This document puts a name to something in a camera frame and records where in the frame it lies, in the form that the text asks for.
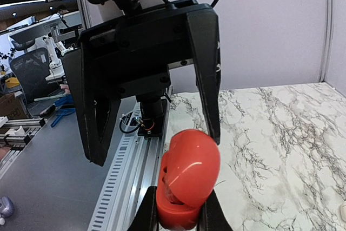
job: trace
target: gray object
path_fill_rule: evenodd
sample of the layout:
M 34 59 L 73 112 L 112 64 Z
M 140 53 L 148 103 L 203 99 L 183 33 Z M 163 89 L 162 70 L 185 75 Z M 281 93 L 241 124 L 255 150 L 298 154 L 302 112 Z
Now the gray object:
M 161 137 L 123 134 L 87 231 L 128 230 L 148 188 L 157 186 L 169 109 L 167 106 Z M 137 103 L 129 122 L 140 115 L 140 104 Z
M 131 111 L 134 104 L 134 98 L 122 102 L 119 113 Z M 0 194 L 16 203 L 14 215 L 6 219 L 6 231 L 88 228 L 122 137 L 119 122 L 104 167 L 85 158 L 75 115 L 55 128 L 51 123 L 39 131 L 0 179 Z
M 0 215 L 7 219 L 15 212 L 15 206 L 8 197 L 2 197 L 0 199 Z
M 44 100 L 54 100 L 57 98 L 62 98 L 62 97 L 66 97 L 68 94 L 61 94 L 61 95 L 56 95 L 56 96 L 51 96 L 51 97 L 40 97 L 40 98 L 36 98 L 34 99 L 35 101 L 44 101 Z

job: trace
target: white wall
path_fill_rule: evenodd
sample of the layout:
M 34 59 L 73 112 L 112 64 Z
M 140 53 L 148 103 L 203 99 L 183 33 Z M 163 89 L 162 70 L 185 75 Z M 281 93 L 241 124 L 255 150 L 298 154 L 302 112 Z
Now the white wall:
M 8 40 L 8 34 L 0 35 L 0 52 L 7 54 L 10 52 L 11 47 L 12 46 Z M 8 60 L 1 60 L 0 62 L 5 66 L 6 70 L 9 68 Z
M 216 11 L 223 89 L 317 82 L 326 0 L 221 0 Z M 196 90 L 193 67 L 171 75 L 175 92 Z
M 90 27 L 102 24 L 105 21 L 123 16 L 123 12 L 117 7 L 114 1 L 109 0 L 104 5 L 94 5 L 88 0 L 82 0 L 85 15 L 89 16 Z
M 326 81 L 346 96 L 346 0 L 334 0 L 334 29 Z

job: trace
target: gray table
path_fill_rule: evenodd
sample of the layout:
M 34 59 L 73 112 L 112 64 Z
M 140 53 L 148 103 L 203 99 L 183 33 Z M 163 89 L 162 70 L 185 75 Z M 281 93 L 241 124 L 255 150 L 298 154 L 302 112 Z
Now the gray table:
M 131 111 L 134 99 L 123 101 L 119 115 Z M 50 122 L 36 135 L 0 180 L 0 196 L 16 207 L 4 230 L 84 231 L 121 138 L 115 128 L 104 167 L 84 156 L 76 115 Z

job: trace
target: white marble surface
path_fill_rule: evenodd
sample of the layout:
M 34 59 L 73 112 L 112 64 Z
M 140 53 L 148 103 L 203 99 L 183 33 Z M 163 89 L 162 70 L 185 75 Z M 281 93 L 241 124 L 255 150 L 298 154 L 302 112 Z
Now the white marble surface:
M 173 98 L 166 144 L 206 131 L 199 95 Z M 215 187 L 240 230 L 346 230 L 346 98 L 325 83 L 223 91 Z

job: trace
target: black mesh chair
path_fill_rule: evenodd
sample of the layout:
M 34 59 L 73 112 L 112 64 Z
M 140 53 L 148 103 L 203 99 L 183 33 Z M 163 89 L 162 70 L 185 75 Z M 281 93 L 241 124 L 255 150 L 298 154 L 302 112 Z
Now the black mesh chair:
M 34 99 L 64 93 L 58 83 L 48 84 L 45 80 L 50 74 L 49 55 L 45 48 L 39 48 L 15 58 L 10 67 L 21 84 L 26 108 L 32 116 L 38 116 L 57 101 L 54 99 L 35 102 Z

